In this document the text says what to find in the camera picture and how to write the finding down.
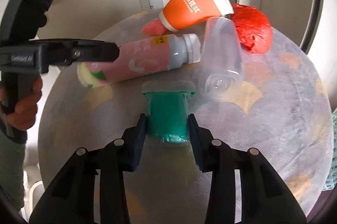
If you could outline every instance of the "white bottle cap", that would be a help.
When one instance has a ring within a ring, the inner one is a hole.
[[[196,34],[186,34],[183,35],[183,38],[188,52],[188,64],[199,62],[201,45],[198,36]]]

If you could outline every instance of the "green mesh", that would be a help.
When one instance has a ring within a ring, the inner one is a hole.
[[[337,182],[337,109],[332,114],[332,121],[334,124],[334,155],[330,173],[323,187],[324,190],[332,190]]]

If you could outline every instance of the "red plastic bag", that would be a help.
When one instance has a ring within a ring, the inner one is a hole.
[[[249,53],[266,53],[273,41],[273,30],[268,18],[255,7],[233,4],[234,22],[239,41]]]

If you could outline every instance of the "green cup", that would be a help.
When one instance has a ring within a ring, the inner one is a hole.
[[[195,94],[191,81],[148,81],[142,86],[148,101],[148,134],[164,142],[188,141],[188,99]]]

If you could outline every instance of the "transparent plastic cup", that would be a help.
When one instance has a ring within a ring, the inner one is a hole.
[[[198,70],[200,93],[226,102],[235,98],[242,80],[241,46],[233,21],[209,18]]]

